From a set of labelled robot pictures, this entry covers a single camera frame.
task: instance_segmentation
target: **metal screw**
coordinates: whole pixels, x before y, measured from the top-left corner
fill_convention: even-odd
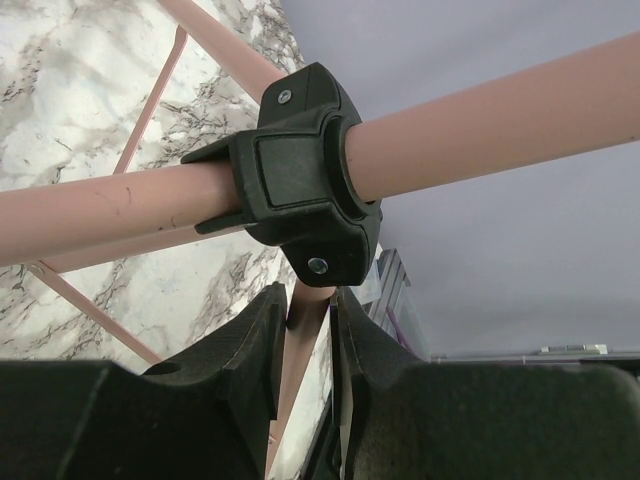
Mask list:
[[[327,270],[329,270],[329,265],[321,258],[312,258],[307,262],[307,265],[309,265],[309,270],[318,275],[327,273]]]
[[[280,95],[278,95],[278,103],[280,105],[284,105],[289,100],[291,100],[291,90],[283,90],[280,92]]]

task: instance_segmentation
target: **white marble pattern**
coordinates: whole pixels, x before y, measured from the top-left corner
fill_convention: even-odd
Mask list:
[[[280,68],[302,65],[275,1],[197,3]],[[154,0],[1,2],[0,191],[110,174],[174,31]],[[185,152],[253,128],[257,112],[190,39],[130,170],[175,164]],[[4,228],[11,226],[0,218]],[[264,285],[279,280],[290,295],[294,281],[279,250],[244,232],[63,276],[161,356],[224,324]],[[324,331],[273,478],[295,478],[304,459],[330,388],[328,352]],[[147,367],[22,266],[0,268],[0,356]]]

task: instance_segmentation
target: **pink tube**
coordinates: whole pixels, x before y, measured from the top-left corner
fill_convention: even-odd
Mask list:
[[[296,282],[287,315],[278,419],[271,422],[266,472],[269,474],[307,371],[335,287],[313,288]]]
[[[640,139],[640,32],[353,127],[365,201]]]
[[[237,208],[228,162],[0,192],[0,266],[178,230]]]
[[[285,76],[191,0],[158,3],[258,104],[267,87]]]
[[[171,52],[169,52],[167,61],[164,63],[164,67],[162,67],[160,75],[158,75],[158,78],[156,79],[156,83],[149,94],[149,98],[147,98],[147,101],[144,104],[144,108],[140,113],[140,117],[138,118],[135,127],[133,127],[133,131],[129,136],[129,140],[127,140],[124,150],[122,150],[122,154],[120,155],[120,159],[118,160],[113,173],[124,173],[129,167],[131,159],[140,144],[142,134],[146,130],[147,125],[149,125],[151,116],[160,102],[160,97],[162,97],[162,92],[164,92],[164,89],[167,87],[171,74],[173,73],[173,69],[176,67],[178,60],[180,59],[180,55],[184,50],[184,46],[187,44],[187,38],[187,32],[185,32],[182,27],[176,28],[173,48],[171,49]]]

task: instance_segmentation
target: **black plastic clamp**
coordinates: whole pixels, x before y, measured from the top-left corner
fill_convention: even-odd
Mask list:
[[[242,212],[196,226],[207,234],[245,225],[257,241],[280,246],[309,286],[360,285],[373,263],[380,201],[356,194],[346,132],[360,123],[351,100],[314,63],[269,86],[258,128],[189,153],[182,163],[231,159]]]

